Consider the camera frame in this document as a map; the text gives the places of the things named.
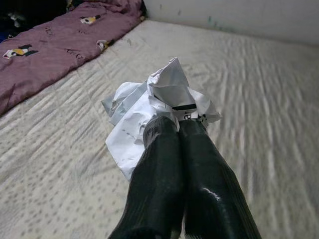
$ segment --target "purple blanket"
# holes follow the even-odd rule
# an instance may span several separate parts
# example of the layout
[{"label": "purple blanket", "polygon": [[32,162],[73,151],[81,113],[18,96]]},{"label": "purple blanket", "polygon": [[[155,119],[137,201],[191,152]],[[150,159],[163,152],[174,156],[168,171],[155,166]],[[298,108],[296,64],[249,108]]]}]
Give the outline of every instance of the purple blanket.
[{"label": "purple blanket", "polygon": [[0,116],[140,23],[141,0],[85,2],[0,44]]}]

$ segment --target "white wall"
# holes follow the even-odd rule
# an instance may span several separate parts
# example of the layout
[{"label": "white wall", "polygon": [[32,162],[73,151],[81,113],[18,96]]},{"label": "white wall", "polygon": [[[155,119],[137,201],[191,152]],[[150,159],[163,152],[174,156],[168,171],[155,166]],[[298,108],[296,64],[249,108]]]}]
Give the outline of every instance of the white wall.
[{"label": "white wall", "polygon": [[319,45],[319,0],[145,0],[153,20]]}]

